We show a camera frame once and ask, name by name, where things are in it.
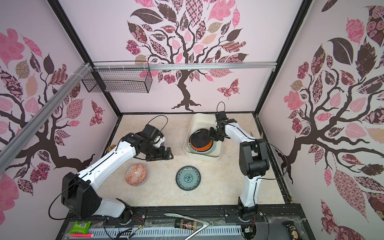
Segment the black plate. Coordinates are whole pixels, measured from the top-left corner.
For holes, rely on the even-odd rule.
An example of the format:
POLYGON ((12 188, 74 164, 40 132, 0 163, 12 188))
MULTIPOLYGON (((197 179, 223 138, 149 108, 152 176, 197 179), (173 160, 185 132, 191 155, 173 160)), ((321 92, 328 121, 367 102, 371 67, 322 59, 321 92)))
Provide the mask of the black plate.
POLYGON ((207 129, 199 129, 193 132, 188 139, 188 142, 191 142, 194 146, 198 148, 206 146, 210 141, 213 140, 210 139, 209 130, 207 129))

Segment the white plastic bin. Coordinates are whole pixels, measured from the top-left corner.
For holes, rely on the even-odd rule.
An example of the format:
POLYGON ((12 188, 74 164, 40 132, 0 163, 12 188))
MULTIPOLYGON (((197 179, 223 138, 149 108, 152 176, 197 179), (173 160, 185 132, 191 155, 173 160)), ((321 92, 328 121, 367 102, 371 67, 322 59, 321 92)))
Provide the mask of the white plastic bin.
POLYGON ((184 143, 186 156, 196 160, 218 160, 221 158, 224 143, 214 141, 210 136, 210 128, 216 126, 214 115, 195 114, 184 143))

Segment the red patterned bowl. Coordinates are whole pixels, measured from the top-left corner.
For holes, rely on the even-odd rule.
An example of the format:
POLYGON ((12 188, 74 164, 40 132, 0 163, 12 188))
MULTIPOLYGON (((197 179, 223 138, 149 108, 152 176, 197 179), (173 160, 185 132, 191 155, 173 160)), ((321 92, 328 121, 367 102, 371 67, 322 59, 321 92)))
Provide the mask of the red patterned bowl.
POLYGON ((128 168, 125 173, 125 181, 131 186, 141 185, 147 178, 148 171, 144 165, 135 164, 128 168))

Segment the teal blue patterned plate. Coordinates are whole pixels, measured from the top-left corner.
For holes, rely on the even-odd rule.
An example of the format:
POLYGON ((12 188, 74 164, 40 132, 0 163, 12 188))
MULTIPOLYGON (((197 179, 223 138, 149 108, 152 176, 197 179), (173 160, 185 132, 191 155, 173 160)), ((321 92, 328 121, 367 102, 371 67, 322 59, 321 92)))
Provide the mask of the teal blue patterned plate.
POLYGON ((176 184, 184 191, 192 191, 201 183, 201 174, 193 166, 185 166, 178 170, 176 174, 176 184))

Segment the white plate orange sunburst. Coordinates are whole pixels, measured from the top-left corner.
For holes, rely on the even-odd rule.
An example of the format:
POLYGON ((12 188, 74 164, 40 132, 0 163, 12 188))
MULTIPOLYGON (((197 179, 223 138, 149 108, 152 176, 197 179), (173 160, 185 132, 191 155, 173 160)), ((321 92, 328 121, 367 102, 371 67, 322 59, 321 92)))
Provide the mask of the white plate orange sunburst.
POLYGON ((206 146, 198 148, 194 146, 191 142, 188 142, 188 148, 193 154, 198 155, 208 155, 215 150, 216 144, 214 141, 210 141, 206 146))

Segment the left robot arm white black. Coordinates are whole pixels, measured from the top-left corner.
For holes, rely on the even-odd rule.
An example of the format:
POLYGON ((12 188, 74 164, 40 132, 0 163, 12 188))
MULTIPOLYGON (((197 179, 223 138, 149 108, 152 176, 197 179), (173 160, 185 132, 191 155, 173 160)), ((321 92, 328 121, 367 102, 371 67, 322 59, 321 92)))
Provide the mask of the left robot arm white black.
POLYGON ((93 165, 63 177, 61 203, 81 219, 107 216, 127 224, 132 218, 131 206, 122 200, 102 198, 96 190, 115 170, 138 154, 145 154, 147 162, 172 160, 172 149, 163 146, 163 142, 161 138, 159 143, 153 144, 137 134, 127 134, 93 165))

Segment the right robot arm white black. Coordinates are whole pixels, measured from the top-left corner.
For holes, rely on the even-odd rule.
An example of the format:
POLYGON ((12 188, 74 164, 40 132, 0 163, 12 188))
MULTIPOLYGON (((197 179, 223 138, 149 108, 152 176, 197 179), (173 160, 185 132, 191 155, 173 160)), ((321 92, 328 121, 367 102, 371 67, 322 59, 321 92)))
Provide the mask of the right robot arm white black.
POLYGON ((267 144, 246 133, 234 119, 221 118, 209 130, 209 137, 223 142, 231 139, 239 146, 239 167, 245 176, 243 191, 238 200, 238 215, 245 219, 258 211, 258 192, 262 178, 270 168, 267 144))

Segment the small brown bottle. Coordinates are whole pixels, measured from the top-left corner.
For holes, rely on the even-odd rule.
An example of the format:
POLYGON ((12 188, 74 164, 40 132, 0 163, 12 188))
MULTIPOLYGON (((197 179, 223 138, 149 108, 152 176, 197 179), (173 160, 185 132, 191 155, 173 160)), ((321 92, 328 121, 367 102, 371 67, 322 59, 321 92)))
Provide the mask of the small brown bottle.
POLYGON ((175 220, 175 229, 196 231, 198 228, 198 222, 178 218, 175 220))

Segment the light green plastic tongs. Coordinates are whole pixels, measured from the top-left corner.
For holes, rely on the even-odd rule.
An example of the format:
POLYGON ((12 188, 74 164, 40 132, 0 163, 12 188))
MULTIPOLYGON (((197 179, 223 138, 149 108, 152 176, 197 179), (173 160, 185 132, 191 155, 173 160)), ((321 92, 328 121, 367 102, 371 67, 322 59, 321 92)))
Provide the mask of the light green plastic tongs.
POLYGON ((199 220, 189 216, 183 216, 176 213, 164 213, 164 216, 176 218, 174 224, 175 229, 193 231, 193 233, 186 237, 185 240, 190 240, 192 237, 194 237, 204 229, 213 226, 211 222, 199 220))

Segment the green snack packet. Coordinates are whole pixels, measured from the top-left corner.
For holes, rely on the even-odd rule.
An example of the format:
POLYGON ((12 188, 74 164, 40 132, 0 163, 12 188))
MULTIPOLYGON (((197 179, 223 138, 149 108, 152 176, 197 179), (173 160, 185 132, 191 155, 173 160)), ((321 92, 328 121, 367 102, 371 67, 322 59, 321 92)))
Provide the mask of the green snack packet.
POLYGON ((88 230, 89 230, 89 227, 91 225, 91 222, 78 222, 76 221, 74 223, 74 225, 72 226, 72 228, 70 229, 69 231, 69 234, 87 234, 88 233, 88 230))

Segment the pink marker pen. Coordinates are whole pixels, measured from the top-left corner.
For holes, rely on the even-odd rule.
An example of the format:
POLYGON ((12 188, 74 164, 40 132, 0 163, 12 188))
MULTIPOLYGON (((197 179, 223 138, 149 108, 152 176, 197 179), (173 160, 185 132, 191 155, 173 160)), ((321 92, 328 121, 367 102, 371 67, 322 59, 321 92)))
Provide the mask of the pink marker pen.
POLYGON ((75 234, 69 234, 69 237, 72 237, 72 238, 93 238, 94 234, 75 233, 75 234))

